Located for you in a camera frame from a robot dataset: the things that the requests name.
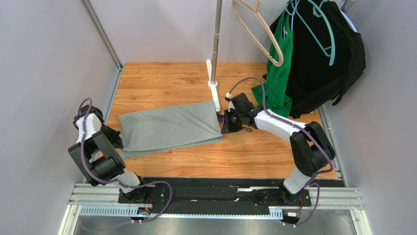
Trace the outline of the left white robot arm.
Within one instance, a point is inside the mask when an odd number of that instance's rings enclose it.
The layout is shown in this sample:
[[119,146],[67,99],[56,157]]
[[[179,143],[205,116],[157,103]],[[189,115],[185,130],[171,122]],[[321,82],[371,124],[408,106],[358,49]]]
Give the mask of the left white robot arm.
[[123,149],[120,132],[104,124],[101,110],[87,105],[74,117],[73,125],[78,130],[76,144],[68,148],[68,153],[78,166],[87,183],[93,187],[102,183],[93,179],[85,166],[103,181],[120,180],[127,186],[139,186],[144,180],[136,173],[128,171],[117,149]]

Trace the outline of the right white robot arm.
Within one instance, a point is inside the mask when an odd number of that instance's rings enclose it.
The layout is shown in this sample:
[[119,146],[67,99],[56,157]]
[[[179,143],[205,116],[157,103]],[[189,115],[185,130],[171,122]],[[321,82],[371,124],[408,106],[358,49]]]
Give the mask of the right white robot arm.
[[244,126],[267,131],[290,143],[295,168],[283,182],[283,190],[289,195],[299,193],[323,167],[336,157],[324,129],[318,122],[302,123],[278,116],[261,105],[254,106],[244,93],[227,94],[229,103],[224,111],[221,132],[234,133]]

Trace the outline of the grey cloth napkin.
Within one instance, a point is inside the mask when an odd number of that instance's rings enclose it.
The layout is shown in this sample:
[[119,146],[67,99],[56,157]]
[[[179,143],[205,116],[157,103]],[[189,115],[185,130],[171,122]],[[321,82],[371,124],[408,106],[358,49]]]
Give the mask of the grey cloth napkin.
[[223,140],[213,101],[119,116],[123,159]]

